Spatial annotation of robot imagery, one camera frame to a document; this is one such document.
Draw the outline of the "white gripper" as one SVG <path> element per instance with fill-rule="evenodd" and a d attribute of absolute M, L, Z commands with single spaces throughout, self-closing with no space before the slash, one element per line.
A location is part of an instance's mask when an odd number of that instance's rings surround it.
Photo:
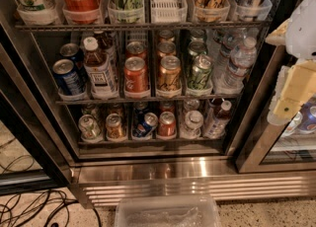
<path fill-rule="evenodd" d="M 265 42 L 285 45 L 286 51 L 298 59 L 316 58 L 316 0 L 303 0 Z M 316 62 L 304 60 L 291 67 L 282 66 L 272 100 L 272 115 L 280 120 L 292 119 L 316 94 Z"/>

